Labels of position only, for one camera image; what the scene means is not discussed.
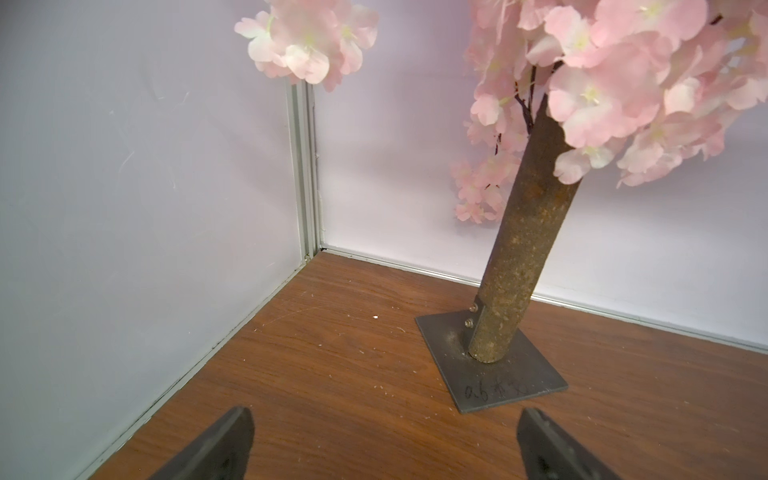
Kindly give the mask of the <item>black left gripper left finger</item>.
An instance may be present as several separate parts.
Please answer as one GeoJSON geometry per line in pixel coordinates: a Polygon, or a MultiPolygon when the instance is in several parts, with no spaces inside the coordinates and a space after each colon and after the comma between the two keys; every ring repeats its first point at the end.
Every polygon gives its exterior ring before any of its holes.
{"type": "Polygon", "coordinates": [[[255,425],[247,407],[231,408],[150,480],[243,480],[253,446],[255,425]]]}

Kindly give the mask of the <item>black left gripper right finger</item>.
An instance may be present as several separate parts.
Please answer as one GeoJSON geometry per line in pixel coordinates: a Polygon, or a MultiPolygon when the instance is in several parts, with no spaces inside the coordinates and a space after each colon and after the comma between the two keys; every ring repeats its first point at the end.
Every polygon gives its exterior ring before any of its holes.
{"type": "Polygon", "coordinates": [[[523,409],[516,436],[528,479],[621,479],[538,408],[523,409]]]}

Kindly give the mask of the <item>pink artificial blossom tree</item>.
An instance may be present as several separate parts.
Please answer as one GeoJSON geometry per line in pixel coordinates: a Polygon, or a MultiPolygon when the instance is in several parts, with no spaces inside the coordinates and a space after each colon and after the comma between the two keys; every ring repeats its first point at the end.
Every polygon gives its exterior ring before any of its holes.
{"type": "Polygon", "coordinates": [[[763,1],[474,1],[477,76],[467,135],[488,149],[452,167],[460,221],[500,229],[468,350],[501,358],[580,181],[616,164],[654,181],[724,147],[767,97],[763,1]]]}

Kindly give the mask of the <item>dark metal tree base plate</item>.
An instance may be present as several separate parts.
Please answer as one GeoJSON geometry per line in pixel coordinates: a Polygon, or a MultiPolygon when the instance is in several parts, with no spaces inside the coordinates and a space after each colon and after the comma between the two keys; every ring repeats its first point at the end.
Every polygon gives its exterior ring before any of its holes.
{"type": "Polygon", "coordinates": [[[519,331],[495,363],[482,363],[468,350],[479,313],[471,310],[421,316],[416,324],[458,411],[472,413],[562,392],[566,380],[519,331]]]}

